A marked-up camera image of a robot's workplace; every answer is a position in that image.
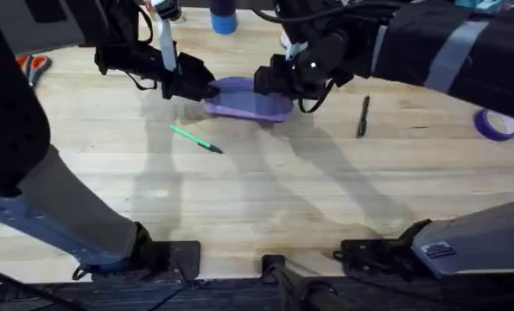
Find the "purple object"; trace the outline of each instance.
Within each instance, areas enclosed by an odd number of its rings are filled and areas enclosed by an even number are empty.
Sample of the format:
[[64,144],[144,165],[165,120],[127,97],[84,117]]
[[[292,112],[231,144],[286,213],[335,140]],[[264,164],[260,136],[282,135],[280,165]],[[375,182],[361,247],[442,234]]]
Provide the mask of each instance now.
[[220,94],[205,99],[205,111],[209,114],[282,122],[293,110],[293,102],[285,96],[253,92],[250,78],[223,78],[211,85],[218,87]]

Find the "wooden table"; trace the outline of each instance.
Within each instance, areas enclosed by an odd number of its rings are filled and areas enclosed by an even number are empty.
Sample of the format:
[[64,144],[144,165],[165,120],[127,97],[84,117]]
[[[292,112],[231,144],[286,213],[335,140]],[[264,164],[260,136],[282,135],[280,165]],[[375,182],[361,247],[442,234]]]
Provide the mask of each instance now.
[[[208,10],[188,10],[174,29],[179,49],[218,78],[252,76],[282,52],[281,29],[238,15],[234,35],[217,35]],[[101,76],[90,48],[48,55],[54,64],[36,91],[66,163],[153,239],[199,240],[200,277],[258,276],[265,253],[282,253],[309,275],[339,275],[330,256],[344,238],[396,237],[420,219],[514,200],[514,140],[484,139],[473,127],[477,107],[436,92],[356,79],[313,115],[258,124],[139,92],[123,73]],[[368,132],[356,139],[366,94]],[[175,135],[170,124],[225,154]],[[0,225],[2,272],[68,282],[75,267],[66,253]]]

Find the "purple tape roll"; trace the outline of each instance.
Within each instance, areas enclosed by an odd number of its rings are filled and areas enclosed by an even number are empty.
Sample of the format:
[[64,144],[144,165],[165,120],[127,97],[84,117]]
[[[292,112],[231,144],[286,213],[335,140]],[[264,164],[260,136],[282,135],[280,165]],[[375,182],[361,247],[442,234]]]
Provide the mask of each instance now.
[[473,116],[473,122],[479,133],[495,142],[514,138],[514,118],[512,117],[483,109]]

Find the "tape roll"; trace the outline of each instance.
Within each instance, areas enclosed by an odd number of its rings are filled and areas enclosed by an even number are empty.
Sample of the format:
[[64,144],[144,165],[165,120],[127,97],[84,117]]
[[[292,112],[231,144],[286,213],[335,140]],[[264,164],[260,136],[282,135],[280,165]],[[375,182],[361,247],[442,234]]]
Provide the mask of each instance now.
[[211,13],[211,24],[213,30],[221,35],[229,35],[236,31],[238,27],[238,17],[235,13],[230,16],[218,16]]
[[473,116],[473,122],[479,133],[495,142],[503,142],[514,138],[513,117],[483,109]]

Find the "green pen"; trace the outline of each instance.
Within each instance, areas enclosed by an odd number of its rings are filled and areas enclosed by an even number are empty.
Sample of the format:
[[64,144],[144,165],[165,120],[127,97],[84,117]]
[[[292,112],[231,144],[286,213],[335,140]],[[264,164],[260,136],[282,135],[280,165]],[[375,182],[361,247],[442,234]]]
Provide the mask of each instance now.
[[207,143],[189,133],[187,133],[186,131],[182,130],[181,128],[177,127],[177,126],[174,126],[174,125],[170,125],[170,129],[175,131],[176,133],[184,136],[185,138],[188,138],[188,139],[191,139],[193,142],[196,142],[199,146],[209,150],[209,151],[212,151],[212,152],[216,152],[216,153],[219,153],[219,154],[223,154],[224,152],[222,152],[222,150],[220,150],[220,148],[210,144],[210,143]]

